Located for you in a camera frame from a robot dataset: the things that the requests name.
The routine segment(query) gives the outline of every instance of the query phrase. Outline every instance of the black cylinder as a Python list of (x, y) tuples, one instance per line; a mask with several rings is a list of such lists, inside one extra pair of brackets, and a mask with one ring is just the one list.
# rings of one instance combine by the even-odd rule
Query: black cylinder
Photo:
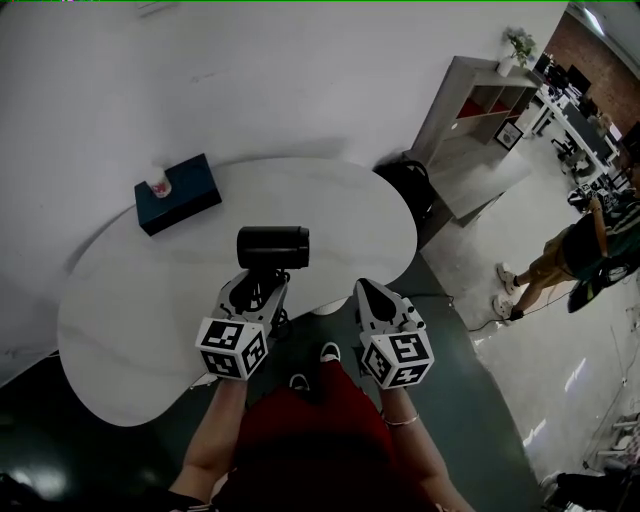
[(238, 232), (238, 263), (248, 269), (309, 266), (309, 230), (301, 226), (246, 226)]

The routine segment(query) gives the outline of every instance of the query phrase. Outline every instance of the dark green floor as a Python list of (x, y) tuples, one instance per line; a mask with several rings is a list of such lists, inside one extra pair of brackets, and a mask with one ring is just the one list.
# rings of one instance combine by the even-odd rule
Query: dark green floor
[[(391, 288), (403, 295), (443, 293), (419, 255)], [(446, 298), (412, 300), (426, 322), (436, 363), (410, 394), (456, 486), (478, 512), (540, 510), (522, 440), (461, 319)], [(272, 348), (265, 367), (251, 378), (249, 402), (295, 371), (311, 376), (314, 348), (327, 339), (340, 345), (344, 367), (377, 403), (373, 381), (359, 377), (351, 299), (333, 315), (293, 322), (292, 335)], [(54, 500), (98, 492), (117, 497), (169, 485), (214, 390), (187, 391), (154, 421), (116, 427), (93, 416), (75, 397), (59, 360), (47, 359), (0, 389), (0, 472), (30, 479)]]

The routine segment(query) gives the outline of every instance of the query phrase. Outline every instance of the dark blue tissue box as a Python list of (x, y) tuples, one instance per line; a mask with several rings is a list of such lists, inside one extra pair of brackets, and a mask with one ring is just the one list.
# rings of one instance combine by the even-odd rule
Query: dark blue tissue box
[(204, 154), (167, 169), (166, 175), (171, 193), (163, 199), (144, 181), (135, 187), (138, 224), (149, 236), (222, 202)]

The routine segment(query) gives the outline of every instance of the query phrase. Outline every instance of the shoe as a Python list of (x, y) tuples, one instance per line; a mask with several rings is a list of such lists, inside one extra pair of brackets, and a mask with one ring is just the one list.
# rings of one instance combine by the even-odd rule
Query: shoe
[(513, 309), (513, 302), (507, 299), (504, 295), (496, 295), (493, 298), (493, 310), (505, 322), (511, 318), (512, 309)]
[(325, 343), (320, 351), (320, 362), (340, 361), (340, 349), (333, 341)]
[(500, 281), (504, 284), (504, 289), (507, 291), (509, 295), (513, 295), (518, 291), (518, 287), (513, 284), (513, 280), (516, 275), (511, 272), (511, 267), (506, 263), (498, 263), (496, 265), (496, 272), (498, 272), (498, 277)]
[(547, 503), (558, 490), (558, 475), (560, 474), (562, 474), (561, 471), (556, 471), (555, 473), (545, 476), (542, 482), (540, 482), (540, 492), (544, 503)]
[(309, 391), (311, 389), (307, 378), (301, 373), (296, 373), (289, 379), (289, 387), (299, 391)]

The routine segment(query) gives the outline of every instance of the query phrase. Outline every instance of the ceiling light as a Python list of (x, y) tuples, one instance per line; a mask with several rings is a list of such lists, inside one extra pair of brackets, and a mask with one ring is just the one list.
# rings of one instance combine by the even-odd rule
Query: ceiling light
[(587, 15), (587, 18), (589, 18), (589, 21), (591, 22), (593, 28), (596, 29), (596, 32), (598, 32), (598, 34), (600, 34), (601, 36), (604, 36), (604, 30), (602, 30), (600, 23), (598, 23), (598, 18), (591, 14), (591, 12), (589, 12), (587, 9), (585, 9), (584, 12)]

